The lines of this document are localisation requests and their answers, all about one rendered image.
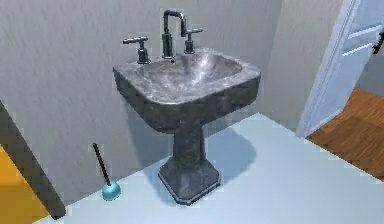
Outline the dark metal faucet spout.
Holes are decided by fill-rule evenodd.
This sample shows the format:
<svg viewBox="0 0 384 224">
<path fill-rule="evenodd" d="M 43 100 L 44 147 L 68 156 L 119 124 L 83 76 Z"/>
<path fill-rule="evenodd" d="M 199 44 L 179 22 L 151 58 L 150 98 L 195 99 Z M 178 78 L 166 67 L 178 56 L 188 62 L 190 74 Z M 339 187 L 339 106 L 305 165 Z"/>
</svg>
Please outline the dark metal faucet spout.
<svg viewBox="0 0 384 224">
<path fill-rule="evenodd" d="M 180 19 L 180 35 L 185 37 L 187 35 L 187 22 L 186 17 L 182 12 L 165 10 L 163 13 L 163 34 L 162 34 L 162 43 L 163 43 L 163 54 L 164 59 L 173 59 L 173 45 L 172 45 L 172 35 L 169 31 L 169 18 L 176 17 Z"/>
</svg>

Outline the white room door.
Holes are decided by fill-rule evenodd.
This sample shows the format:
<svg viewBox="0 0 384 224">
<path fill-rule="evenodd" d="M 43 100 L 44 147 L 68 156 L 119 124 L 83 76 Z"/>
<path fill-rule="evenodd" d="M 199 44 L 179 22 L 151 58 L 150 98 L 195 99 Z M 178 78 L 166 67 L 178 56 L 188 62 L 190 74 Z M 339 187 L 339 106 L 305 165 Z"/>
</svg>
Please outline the white room door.
<svg viewBox="0 0 384 224">
<path fill-rule="evenodd" d="M 306 137 L 339 115 L 384 32 L 384 0 L 344 0 L 296 129 Z"/>
</svg>

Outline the yellow cabinet with dark edge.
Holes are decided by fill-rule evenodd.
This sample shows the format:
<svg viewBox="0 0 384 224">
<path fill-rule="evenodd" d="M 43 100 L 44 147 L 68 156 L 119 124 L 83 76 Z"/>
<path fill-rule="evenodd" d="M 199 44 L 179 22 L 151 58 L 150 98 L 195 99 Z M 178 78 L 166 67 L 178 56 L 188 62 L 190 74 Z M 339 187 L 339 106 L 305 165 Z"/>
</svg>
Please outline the yellow cabinet with dark edge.
<svg viewBox="0 0 384 224">
<path fill-rule="evenodd" d="M 66 215 L 63 201 L 0 101 L 0 224 Z"/>
</svg>

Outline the grey stone pedestal sink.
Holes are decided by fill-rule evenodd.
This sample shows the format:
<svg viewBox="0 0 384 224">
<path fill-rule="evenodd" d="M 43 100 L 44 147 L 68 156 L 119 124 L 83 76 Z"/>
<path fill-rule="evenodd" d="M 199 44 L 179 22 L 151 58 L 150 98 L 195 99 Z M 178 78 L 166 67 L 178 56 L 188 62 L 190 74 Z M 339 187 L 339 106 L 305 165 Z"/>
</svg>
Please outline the grey stone pedestal sink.
<svg viewBox="0 0 384 224">
<path fill-rule="evenodd" d="M 174 136 L 158 176 L 176 203 L 190 205 L 221 182 L 208 161 L 203 126 L 252 104 L 261 71 L 209 48 L 149 64 L 113 67 L 116 87 L 152 129 Z"/>
</svg>

